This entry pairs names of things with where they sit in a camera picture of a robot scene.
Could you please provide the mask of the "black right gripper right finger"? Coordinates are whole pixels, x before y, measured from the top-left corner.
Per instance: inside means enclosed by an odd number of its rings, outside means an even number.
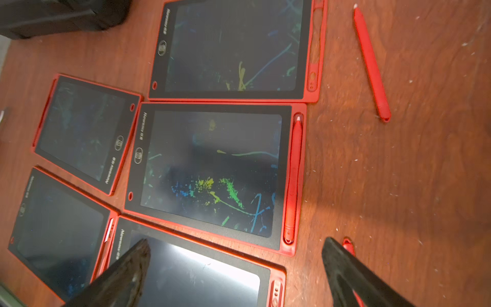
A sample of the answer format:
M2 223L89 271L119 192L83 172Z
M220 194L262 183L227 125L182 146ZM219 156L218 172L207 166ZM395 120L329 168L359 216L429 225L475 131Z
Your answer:
M358 306L356 296L365 306L412 306L332 237L324 241L322 261L334 306Z

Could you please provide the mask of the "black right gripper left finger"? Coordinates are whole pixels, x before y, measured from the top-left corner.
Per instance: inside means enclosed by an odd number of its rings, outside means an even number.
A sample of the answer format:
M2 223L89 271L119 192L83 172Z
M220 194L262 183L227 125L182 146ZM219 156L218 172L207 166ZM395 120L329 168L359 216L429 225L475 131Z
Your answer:
M138 306L150 260L150 245L142 239L65 306Z

